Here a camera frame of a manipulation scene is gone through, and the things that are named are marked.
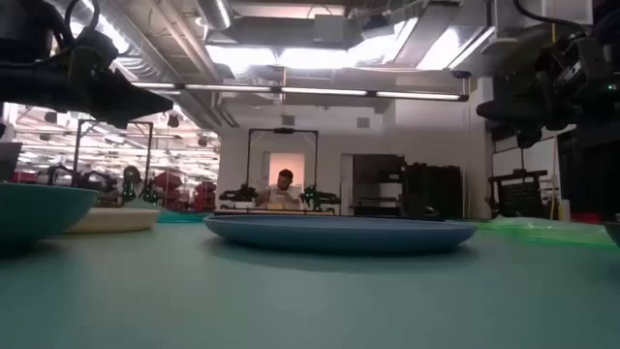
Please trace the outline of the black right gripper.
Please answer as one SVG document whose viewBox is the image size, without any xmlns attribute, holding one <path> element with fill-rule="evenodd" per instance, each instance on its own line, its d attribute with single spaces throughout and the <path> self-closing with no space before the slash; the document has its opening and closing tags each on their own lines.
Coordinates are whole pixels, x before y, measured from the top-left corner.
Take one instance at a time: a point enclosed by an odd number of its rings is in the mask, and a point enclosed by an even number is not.
<svg viewBox="0 0 620 349">
<path fill-rule="evenodd" d="M 602 124 L 620 116 L 620 73 L 595 38 L 564 38 L 541 50 L 535 72 L 542 100 L 491 100 L 477 114 L 511 124 L 519 148 L 531 148 L 543 137 L 542 127 Z"/>
</svg>

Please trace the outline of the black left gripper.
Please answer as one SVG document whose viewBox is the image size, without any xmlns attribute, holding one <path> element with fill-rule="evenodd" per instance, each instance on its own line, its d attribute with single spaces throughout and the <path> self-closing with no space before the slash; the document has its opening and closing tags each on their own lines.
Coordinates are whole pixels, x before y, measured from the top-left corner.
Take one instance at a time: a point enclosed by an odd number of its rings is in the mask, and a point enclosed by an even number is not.
<svg viewBox="0 0 620 349">
<path fill-rule="evenodd" d="M 0 101 L 86 111 L 119 129 L 126 129 L 135 119 L 173 108 L 172 100 L 131 85 L 105 67 L 96 50 L 87 47 L 30 67 L 0 65 Z"/>
</svg>

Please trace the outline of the translucent green plastic plate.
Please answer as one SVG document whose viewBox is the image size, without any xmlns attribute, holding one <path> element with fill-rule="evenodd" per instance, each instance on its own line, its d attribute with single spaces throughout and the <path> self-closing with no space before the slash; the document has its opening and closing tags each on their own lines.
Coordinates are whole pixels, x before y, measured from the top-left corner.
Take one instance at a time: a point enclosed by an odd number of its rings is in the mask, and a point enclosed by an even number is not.
<svg viewBox="0 0 620 349">
<path fill-rule="evenodd" d="M 555 221 L 532 217 L 496 217 L 464 221 L 479 230 L 523 241 L 588 247 L 614 248 L 615 242 L 603 225 Z"/>
</svg>

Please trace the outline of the cream plastic plate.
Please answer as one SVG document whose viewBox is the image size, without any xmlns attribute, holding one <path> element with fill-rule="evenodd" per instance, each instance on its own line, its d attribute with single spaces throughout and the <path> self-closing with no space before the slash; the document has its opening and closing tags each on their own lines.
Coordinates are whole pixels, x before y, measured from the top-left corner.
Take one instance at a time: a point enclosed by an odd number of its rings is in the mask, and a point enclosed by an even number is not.
<svg viewBox="0 0 620 349">
<path fill-rule="evenodd" d="M 93 207 L 66 234 L 132 233 L 150 230 L 160 211 L 146 208 Z"/>
</svg>

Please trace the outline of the person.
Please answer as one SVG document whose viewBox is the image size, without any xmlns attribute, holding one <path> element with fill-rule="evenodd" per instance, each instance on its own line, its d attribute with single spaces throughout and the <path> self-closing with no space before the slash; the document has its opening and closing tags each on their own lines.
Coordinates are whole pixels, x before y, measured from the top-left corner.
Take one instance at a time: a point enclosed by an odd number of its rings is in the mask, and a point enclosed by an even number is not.
<svg viewBox="0 0 620 349">
<path fill-rule="evenodd" d="M 143 190 L 144 182 L 141 178 L 140 171 L 135 166 L 127 166 L 123 170 L 123 181 L 121 185 L 121 193 L 128 194 L 132 190 L 138 196 Z"/>
<path fill-rule="evenodd" d="M 294 174 L 289 169 L 279 172 L 275 186 L 270 186 L 261 191 L 255 206 L 268 208 L 269 205 L 279 205 L 283 209 L 299 209 L 300 198 L 292 195 L 291 186 Z"/>
</svg>

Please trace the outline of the red chair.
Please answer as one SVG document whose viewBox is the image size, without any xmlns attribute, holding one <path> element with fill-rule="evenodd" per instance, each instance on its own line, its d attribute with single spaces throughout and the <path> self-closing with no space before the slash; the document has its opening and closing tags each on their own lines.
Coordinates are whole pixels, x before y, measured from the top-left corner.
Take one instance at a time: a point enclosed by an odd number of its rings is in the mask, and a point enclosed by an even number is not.
<svg viewBox="0 0 620 349">
<path fill-rule="evenodd" d="M 156 174 L 153 179 L 154 186 L 161 198 L 161 205 L 170 210 L 182 209 L 182 179 L 169 171 Z"/>
<path fill-rule="evenodd" d="M 216 185 L 210 181 L 203 181 L 194 189 L 194 210 L 212 211 L 216 206 Z"/>
</svg>

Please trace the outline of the black cabinet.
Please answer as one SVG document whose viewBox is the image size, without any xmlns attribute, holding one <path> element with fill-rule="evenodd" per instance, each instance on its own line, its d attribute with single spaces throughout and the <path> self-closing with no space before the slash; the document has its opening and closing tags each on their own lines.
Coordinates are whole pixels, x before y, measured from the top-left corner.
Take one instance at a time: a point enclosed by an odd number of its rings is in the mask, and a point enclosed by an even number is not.
<svg viewBox="0 0 620 349">
<path fill-rule="evenodd" d="M 404 168 L 401 213 L 404 217 L 447 220 L 463 217 L 459 167 L 414 163 Z"/>
</svg>

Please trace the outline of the dark monitor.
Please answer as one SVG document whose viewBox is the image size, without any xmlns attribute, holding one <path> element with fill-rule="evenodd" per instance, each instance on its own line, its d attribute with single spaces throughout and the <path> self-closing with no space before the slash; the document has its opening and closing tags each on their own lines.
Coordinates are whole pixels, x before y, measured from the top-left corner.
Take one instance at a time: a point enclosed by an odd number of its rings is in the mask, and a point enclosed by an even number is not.
<svg viewBox="0 0 620 349">
<path fill-rule="evenodd" d="M 22 143 L 0 143 L 0 182 L 13 177 L 21 148 Z"/>
</svg>

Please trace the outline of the dark open shelf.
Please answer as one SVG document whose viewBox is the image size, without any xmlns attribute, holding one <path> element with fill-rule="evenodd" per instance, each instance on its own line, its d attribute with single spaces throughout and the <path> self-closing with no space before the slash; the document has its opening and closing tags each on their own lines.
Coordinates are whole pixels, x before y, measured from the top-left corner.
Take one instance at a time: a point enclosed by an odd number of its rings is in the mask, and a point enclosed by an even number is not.
<svg viewBox="0 0 620 349">
<path fill-rule="evenodd" d="M 405 158 L 400 155 L 354 155 L 352 187 L 354 216 L 400 216 L 405 165 Z"/>
</svg>

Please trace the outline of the long ceiling light strip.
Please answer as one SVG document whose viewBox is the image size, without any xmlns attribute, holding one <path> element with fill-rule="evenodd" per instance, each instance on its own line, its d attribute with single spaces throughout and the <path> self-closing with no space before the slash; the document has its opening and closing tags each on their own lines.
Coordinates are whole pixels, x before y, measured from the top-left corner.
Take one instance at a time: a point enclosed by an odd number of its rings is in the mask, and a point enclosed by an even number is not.
<svg viewBox="0 0 620 349">
<path fill-rule="evenodd" d="M 277 85 L 242 85 L 242 84 L 202 84 L 181 82 L 140 82 L 133 85 L 148 90 L 169 91 L 209 91 L 209 92 L 237 92 L 237 93 L 265 93 L 265 94 L 303 94 L 357 98 L 379 98 L 393 100 L 421 100 L 440 102 L 467 102 L 468 95 L 432 93 L 421 91 L 384 91 L 346 88 L 323 88 Z"/>
</svg>

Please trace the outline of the large blue plastic plate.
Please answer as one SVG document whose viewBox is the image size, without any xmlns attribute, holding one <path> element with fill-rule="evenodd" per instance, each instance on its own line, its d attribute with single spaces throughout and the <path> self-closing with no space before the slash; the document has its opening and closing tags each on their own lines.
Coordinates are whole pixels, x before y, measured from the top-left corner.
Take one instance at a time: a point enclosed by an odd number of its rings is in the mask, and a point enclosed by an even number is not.
<svg viewBox="0 0 620 349">
<path fill-rule="evenodd" d="M 238 244 L 333 254 L 448 251 L 477 228 L 451 221 L 312 215 L 218 215 L 204 219 L 215 235 Z"/>
</svg>

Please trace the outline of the black station frame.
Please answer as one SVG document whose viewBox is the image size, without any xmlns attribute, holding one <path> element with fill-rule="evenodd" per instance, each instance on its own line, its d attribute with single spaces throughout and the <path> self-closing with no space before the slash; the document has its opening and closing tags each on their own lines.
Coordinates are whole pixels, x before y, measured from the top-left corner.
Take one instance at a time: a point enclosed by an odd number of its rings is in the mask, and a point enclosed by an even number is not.
<svg viewBox="0 0 620 349">
<path fill-rule="evenodd" d="M 282 134 L 282 135 L 291 135 L 294 133 L 307 133 L 312 134 L 315 137 L 315 169 L 314 169 L 314 184 L 313 187 L 317 188 L 318 184 L 318 157 L 319 157 L 319 132 L 317 130 L 299 130 L 294 128 L 287 127 L 279 127 L 279 128 L 250 128 L 248 130 L 248 139 L 247 139 L 247 156 L 246 156 L 246 179 L 245 185 L 249 185 L 250 181 L 250 168 L 251 168 L 251 160 L 252 160 L 252 141 L 253 134 L 256 132 L 269 132 L 273 134 Z M 256 197 L 256 205 L 257 206 L 266 206 L 271 199 L 271 190 L 265 189 L 258 193 Z"/>
<path fill-rule="evenodd" d="M 73 158 L 73 169 L 72 169 L 72 181 L 71 186 L 78 186 L 78 159 L 79 159 L 79 151 L 81 147 L 81 139 L 83 136 L 86 136 L 90 130 L 98 126 L 100 124 L 99 121 L 94 119 L 79 119 L 77 121 L 77 133 L 76 133 L 76 141 L 74 146 L 74 158 Z M 150 121 L 130 121 L 130 124 L 134 125 L 145 125 L 148 127 L 147 134 L 147 149 L 146 149 L 146 160 L 145 160 L 145 174 L 144 180 L 147 181 L 150 176 L 150 168 L 151 168 L 151 149 L 154 138 L 154 123 Z"/>
</svg>

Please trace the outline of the silver air duct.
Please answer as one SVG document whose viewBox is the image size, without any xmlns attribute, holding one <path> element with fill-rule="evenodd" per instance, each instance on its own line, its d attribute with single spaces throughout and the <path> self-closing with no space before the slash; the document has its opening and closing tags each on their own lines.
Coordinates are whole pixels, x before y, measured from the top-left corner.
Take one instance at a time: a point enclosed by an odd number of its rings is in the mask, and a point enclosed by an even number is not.
<svg viewBox="0 0 620 349">
<path fill-rule="evenodd" d="M 233 22 L 233 9 L 228 0 L 196 0 L 204 24 L 211 30 L 228 29 Z"/>
</svg>

